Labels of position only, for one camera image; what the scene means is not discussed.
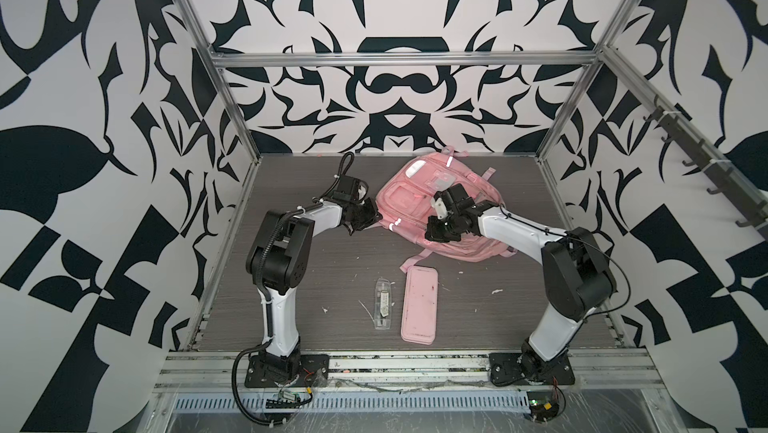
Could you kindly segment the green lit circuit board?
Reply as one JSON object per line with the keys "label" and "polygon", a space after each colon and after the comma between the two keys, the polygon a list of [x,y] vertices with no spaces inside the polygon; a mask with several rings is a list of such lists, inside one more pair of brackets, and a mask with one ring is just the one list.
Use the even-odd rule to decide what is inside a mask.
{"label": "green lit circuit board", "polygon": [[565,411],[566,405],[560,396],[532,396],[528,400],[526,418],[534,423],[549,423]]}

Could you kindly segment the pink pencil case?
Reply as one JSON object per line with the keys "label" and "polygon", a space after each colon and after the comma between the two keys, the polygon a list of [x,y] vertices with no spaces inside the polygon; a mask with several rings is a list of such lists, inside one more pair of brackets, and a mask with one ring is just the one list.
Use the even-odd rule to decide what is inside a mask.
{"label": "pink pencil case", "polygon": [[431,345],[436,337],[438,272],[412,266],[406,273],[401,338],[410,343]]}

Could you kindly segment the clear plastic packet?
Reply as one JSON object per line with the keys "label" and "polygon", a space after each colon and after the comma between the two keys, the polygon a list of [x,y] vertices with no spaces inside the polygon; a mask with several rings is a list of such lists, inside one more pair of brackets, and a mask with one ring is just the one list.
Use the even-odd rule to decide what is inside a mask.
{"label": "clear plastic packet", "polygon": [[376,330],[389,330],[392,323],[391,282],[379,278],[375,286],[373,324]]}

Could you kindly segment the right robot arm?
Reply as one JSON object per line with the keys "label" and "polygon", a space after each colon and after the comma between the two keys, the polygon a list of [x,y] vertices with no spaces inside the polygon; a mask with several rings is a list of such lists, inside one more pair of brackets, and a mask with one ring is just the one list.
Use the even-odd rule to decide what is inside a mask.
{"label": "right robot arm", "polygon": [[492,201],[477,203],[460,184],[435,193],[431,205],[436,214],[427,222],[428,240],[448,243],[472,234],[501,242],[542,266],[548,306],[520,358],[523,377],[538,381],[566,357],[585,320],[616,292],[610,257],[584,228],[549,227]]}

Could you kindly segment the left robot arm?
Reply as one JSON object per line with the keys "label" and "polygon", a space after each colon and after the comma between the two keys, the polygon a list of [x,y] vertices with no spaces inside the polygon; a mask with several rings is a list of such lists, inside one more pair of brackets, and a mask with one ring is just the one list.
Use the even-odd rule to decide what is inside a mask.
{"label": "left robot arm", "polygon": [[312,240],[342,227],[364,231],[382,219],[368,184],[348,174],[355,154],[345,153],[331,186],[306,207],[266,213],[246,259],[246,272],[259,291],[263,346],[255,352],[267,378],[286,383],[300,375],[296,292],[307,271]]}

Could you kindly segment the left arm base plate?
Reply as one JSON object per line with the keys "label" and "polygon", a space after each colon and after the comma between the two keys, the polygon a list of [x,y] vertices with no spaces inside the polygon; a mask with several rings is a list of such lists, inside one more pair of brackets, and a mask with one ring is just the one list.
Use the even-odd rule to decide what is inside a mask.
{"label": "left arm base plate", "polygon": [[262,352],[249,357],[244,386],[251,389],[311,386],[326,379],[329,366],[330,357],[325,354],[279,357]]}

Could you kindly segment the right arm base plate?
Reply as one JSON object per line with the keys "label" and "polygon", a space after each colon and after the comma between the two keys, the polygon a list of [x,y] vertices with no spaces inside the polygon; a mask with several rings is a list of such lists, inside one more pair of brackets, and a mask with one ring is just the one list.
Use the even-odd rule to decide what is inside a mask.
{"label": "right arm base plate", "polygon": [[549,361],[533,352],[491,353],[488,356],[490,382],[497,387],[513,385],[573,386],[576,383],[568,353]]}

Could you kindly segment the pink student backpack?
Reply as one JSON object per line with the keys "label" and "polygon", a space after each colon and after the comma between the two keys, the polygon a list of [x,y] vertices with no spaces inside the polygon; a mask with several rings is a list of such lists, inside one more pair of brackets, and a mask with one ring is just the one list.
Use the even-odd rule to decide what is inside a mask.
{"label": "pink student backpack", "polygon": [[422,248],[419,254],[400,266],[404,273],[433,253],[470,263],[516,254],[515,249],[499,241],[471,234],[450,243],[436,243],[425,238],[428,218],[435,214],[433,196],[439,191],[460,184],[477,202],[502,201],[501,194],[490,183],[495,170],[489,168],[483,174],[477,174],[460,161],[461,156],[451,147],[420,156],[407,163],[376,196],[376,205],[382,215],[379,225]]}

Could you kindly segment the aluminium cage frame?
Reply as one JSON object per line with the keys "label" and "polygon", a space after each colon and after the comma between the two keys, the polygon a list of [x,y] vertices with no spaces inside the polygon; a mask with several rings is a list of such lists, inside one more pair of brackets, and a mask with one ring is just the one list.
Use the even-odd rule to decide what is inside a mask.
{"label": "aluminium cage frame", "polygon": [[[451,147],[509,212],[591,232],[616,292],[571,344],[616,323],[670,376],[709,367],[739,390],[767,357],[767,241],[643,120],[655,96],[767,196],[767,0],[173,0],[245,139],[253,184],[214,270],[241,290],[230,350],[262,340],[246,259],[269,210],[306,207],[339,159],[375,198],[409,160]],[[374,286],[422,248],[379,225],[319,234],[296,292],[300,346],[394,350]],[[433,347],[517,350],[548,306],[516,250],[431,254]]]}

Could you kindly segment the wall hook rail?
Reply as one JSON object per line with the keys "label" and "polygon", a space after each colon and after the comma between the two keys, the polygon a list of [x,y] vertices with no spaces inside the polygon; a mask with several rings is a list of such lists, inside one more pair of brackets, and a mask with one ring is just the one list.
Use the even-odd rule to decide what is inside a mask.
{"label": "wall hook rail", "polygon": [[655,96],[642,105],[650,113],[646,124],[655,122],[665,133],[658,160],[660,177],[664,176],[664,161],[670,145],[676,145],[686,156],[681,164],[693,173],[705,175],[712,187],[709,195],[722,195],[742,215],[735,222],[739,228],[753,228],[767,241],[767,196],[726,156],[712,144],[681,112],[667,110]]}

